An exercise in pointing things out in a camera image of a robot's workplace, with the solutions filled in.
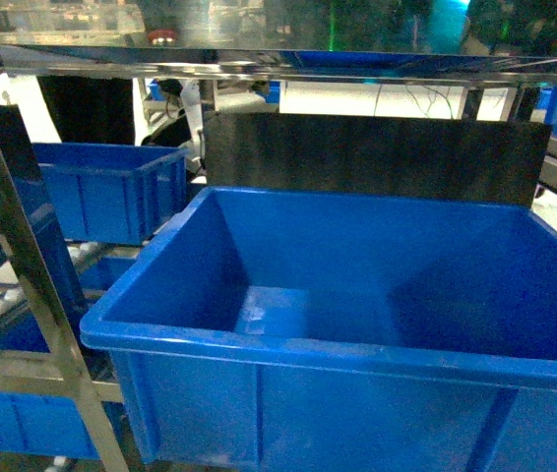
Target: metal shelf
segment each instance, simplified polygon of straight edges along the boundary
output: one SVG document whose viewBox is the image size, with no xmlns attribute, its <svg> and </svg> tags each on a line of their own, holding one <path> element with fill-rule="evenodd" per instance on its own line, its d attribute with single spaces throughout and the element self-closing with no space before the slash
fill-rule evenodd
<svg viewBox="0 0 557 472">
<path fill-rule="evenodd" d="M 102 405 L 122 399 L 119 387 L 91 377 L 69 323 L 87 302 L 32 150 L 21 150 L 6 160 L 0 149 L 0 241 L 50 354 L 0 352 L 0 391 L 73 399 L 106 470 L 129 472 Z"/>
<path fill-rule="evenodd" d="M 557 58 L 85 46 L 0 46 L 12 74 L 474 86 L 557 85 Z"/>
<path fill-rule="evenodd" d="M 86 271 L 91 266 L 94 266 L 101 258 L 103 258 L 113 247 L 111 245 L 100 245 L 96 251 L 89 253 L 83 259 L 76 261 L 75 270 L 77 273 L 82 273 Z M 18 289 L 20 284 L 10 284 L 10 283 L 0 283 L 0 292 L 5 292 L 7 290 Z M 85 296 L 87 292 L 92 293 L 93 291 L 84 290 Z M 30 312 L 30 305 L 27 300 L 22 300 L 21 302 L 12 306 L 8 312 L 0 315 L 0 332 L 3 332 L 10 327 L 16 325 L 18 322 L 23 320 L 23 316 Z"/>
</svg>

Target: black panel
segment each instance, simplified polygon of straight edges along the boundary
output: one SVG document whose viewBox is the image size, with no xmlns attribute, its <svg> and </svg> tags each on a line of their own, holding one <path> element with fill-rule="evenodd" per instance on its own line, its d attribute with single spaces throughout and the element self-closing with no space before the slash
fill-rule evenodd
<svg viewBox="0 0 557 472">
<path fill-rule="evenodd" d="M 529 207 L 551 128 L 312 115 L 218 115 L 210 185 L 320 190 Z"/>
</svg>

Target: cable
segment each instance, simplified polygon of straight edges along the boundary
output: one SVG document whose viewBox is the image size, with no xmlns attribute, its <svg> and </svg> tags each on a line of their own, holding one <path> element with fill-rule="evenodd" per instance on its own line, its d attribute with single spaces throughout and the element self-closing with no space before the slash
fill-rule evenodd
<svg viewBox="0 0 557 472">
<path fill-rule="evenodd" d="M 454 110 L 452 109 L 452 104 L 451 104 L 451 102 L 449 101 L 449 99 L 448 99 L 442 92 L 440 92 L 439 90 L 430 88 L 430 87 L 428 87 L 428 86 L 423 86 L 423 87 L 426 88 L 426 89 L 428 89 L 428 90 L 433 91 L 434 93 L 439 94 L 440 96 L 442 96 L 442 97 L 445 99 L 445 101 L 447 102 L 447 107 L 449 108 L 449 116 L 450 116 L 450 119 L 453 120 L 453 119 L 454 119 Z"/>
<path fill-rule="evenodd" d="M 167 115 L 167 118 L 171 119 L 171 115 L 169 114 L 169 101 L 171 100 L 171 98 L 173 97 L 173 95 L 169 94 L 167 96 L 167 100 L 164 103 L 164 112 Z"/>
<path fill-rule="evenodd" d="M 384 87 L 383 84 L 379 84 L 379 91 L 377 92 L 377 99 L 375 100 L 375 111 L 373 111 L 373 116 L 377 116 L 377 108 L 379 107 L 379 97 L 381 96 L 381 90 Z"/>
<path fill-rule="evenodd" d="M 506 88 L 506 90 L 504 90 L 504 93 L 502 93 L 502 96 L 500 96 L 499 100 L 497 100 L 497 103 L 493 105 L 493 109 L 497 108 L 497 106 L 502 102 L 502 100 L 506 98 L 507 94 L 508 94 L 508 89 Z"/>
<path fill-rule="evenodd" d="M 407 90 L 407 93 L 409 93 L 411 95 L 411 97 L 413 98 L 414 103 L 416 103 L 416 107 L 418 108 L 418 111 L 420 111 L 425 118 L 429 118 L 427 113 L 425 113 L 423 111 L 423 109 L 420 107 L 420 103 L 418 102 L 418 98 L 416 98 L 416 95 L 414 95 L 414 93 L 412 93 L 412 90 L 410 90 L 408 86 L 405 86 L 405 90 Z"/>
<path fill-rule="evenodd" d="M 436 103 L 436 100 L 438 99 L 438 95 L 436 93 L 434 93 L 434 97 L 432 98 L 430 91 L 432 90 L 428 90 L 427 91 L 427 99 L 429 100 L 429 105 L 427 106 L 427 116 L 429 116 L 429 112 L 432 111 L 432 106 L 434 106 L 434 103 Z"/>
</svg>

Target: floor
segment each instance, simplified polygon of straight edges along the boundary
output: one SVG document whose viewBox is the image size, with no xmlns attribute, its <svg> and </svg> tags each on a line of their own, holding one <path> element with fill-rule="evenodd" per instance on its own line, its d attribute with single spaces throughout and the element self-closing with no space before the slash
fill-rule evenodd
<svg viewBox="0 0 557 472">
<path fill-rule="evenodd" d="M 137 98 L 135 99 L 135 117 L 137 142 L 139 142 L 143 136 L 150 131 L 152 126 L 144 119 L 141 101 L 138 99 L 138 87 L 135 87 L 135 98 Z M 50 121 L 35 80 L 32 78 L 18 78 L 12 81 L 10 87 L 7 76 L 2 76 L 0 78 L 0 99 L 3 102 L 20 103 L 32 141 L 48 143 L 59 142 L 57 133 Z M 498 99 L 501 100 L 502 97 L 496 96 L 495 101 L 497 102 Z M 541 198 L 535 200 L 532 209 L 537 215 L 549 223 L 550 226 L 557 230 L 556 195 L 546 192 Z M 12 282 L 14 280 L 15 276 L 8 265 L 4 265 L 0 268 L 0 281 Z M 131 434 L 127 426 L 123 442 L 124 450 L 127 451 L 131 470 L 141 470 L 139 455 L 132 444 Z M 50 465 L 52 465 L 52 459 L 49 457 L 0 453 L 0 472 L 16 470 L 21 472 L 42 472 Z M 80 461 L 71 470 L 75 472 L 99 472 L 103 471 L 103 468 L 98 461 Z M 205 469 L 193 466 L 157 464 L 149 470 L 152 472 L 200 472 Z"/>
</svg>

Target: green light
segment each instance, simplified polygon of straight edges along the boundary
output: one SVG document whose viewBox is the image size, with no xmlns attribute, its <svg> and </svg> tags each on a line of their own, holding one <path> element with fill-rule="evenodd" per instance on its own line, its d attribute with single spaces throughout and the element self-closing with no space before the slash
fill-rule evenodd
<svg viewBox="0 0 557 472">
<path fill-rule="evenodd" d="M 331 2 L 331 12 L 329 14 L 329 51 L 336 49 L 336 2 Z"/>
</svg>

